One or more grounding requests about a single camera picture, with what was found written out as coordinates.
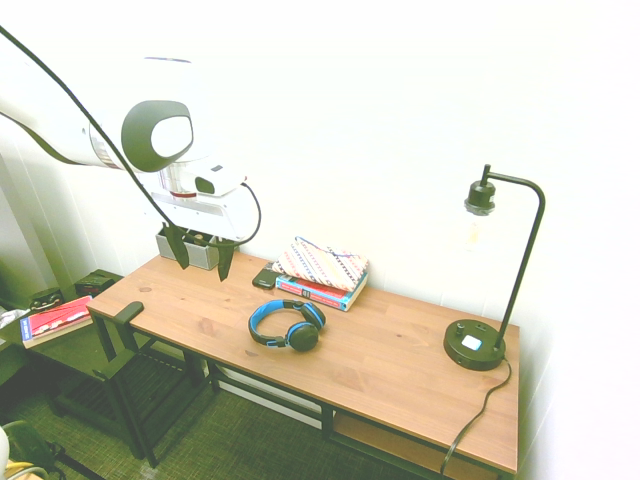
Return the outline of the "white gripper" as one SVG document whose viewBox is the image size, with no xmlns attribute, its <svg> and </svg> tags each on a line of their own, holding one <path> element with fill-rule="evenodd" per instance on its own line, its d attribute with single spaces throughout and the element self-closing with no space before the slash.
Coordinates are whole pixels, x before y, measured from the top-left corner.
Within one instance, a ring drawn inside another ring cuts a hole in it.
<svg viewBox="0 0 640 480">
<path fill-rule="evenodd" d="M 195 188 L 182 196 L 162 188 L 151 190 L 150 194 L 173 222 L 166 225 L 166 239 L 182 269 L 190 265 L 190 260 L 180 227 L 240 241 L 247 239 L 258 225 L 256 200 L 248 188 L 240 185 L 221 196 L 199 192 Z M 219 240 L 216 249 L 218 276 L 220 281 L 224 281 L 229 275 L 235 246 L 232 242 Z"/>
</svg>

